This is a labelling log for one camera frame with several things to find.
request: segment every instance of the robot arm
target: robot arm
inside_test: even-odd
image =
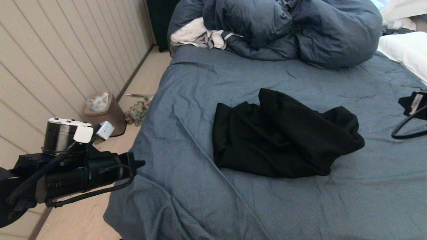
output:
[[[15,167],[0,167],[0,228],[19,219],[37,203],[61,207],[128,186],[136,169],[145,161],[135,161],[132,152],[121,155],[100,152],[95,140],[107,140],[114,127],[51,118],[47,123],[42,153],[20,155]],[[128,179],[124,184],[85,193],[65,201],[55,199]]]

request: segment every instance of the white pillow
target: white pillow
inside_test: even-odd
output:
[[[427,85],[427,33],[386,35],[380,37],[378,51],[399,62]]]

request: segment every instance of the white wall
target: white wall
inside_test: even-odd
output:
[[[90,95],[117,96],[152,43],[143,0],[1,0],[0,167],[40,152],[49,118],[82,119]],[[26,239],[43,210],[0,239]]]

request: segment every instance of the white cloth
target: white cloth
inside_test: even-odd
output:
[[[427,85],[427,33],[382,36],[378,51],[405,66]]]
[[[384,21],[427,14],[426,0],[389,0],[381,10]]]
[[[224,50],[227,47],[226,40],[234,33],[222,38],[224,30],[207,30],[203,17],[196,18],[184,27],[174,32],[170,37],[171,55],[173,56],[180,45],[191,44],[196,47],[218,48]]]

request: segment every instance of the baseboard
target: baseboard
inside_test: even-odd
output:
[[[136,67],[136,69],[134,70],[134,72],[132,73],[132,75],[129,77],[129,80],[126,82],[125,86],[122,88],[122,90],[119,92],[119,95],[117,95],[116,100],[120,101],[120,98],[123,97],[123,95],[125,94],[126,90],[128,89],[129,85],[131,84],[133,78],[135,77],[136,73],[139,71],[139,69],[141,68],[142,64],[145,62],[145,59],[147,59],[148,55],[151,53],[151,51],[153,50],[154,44],[151,45],[150,49],[148,49],[147,53],[144,55],[144,57],[142,58],[141,62],[138,64],[138,66]]]

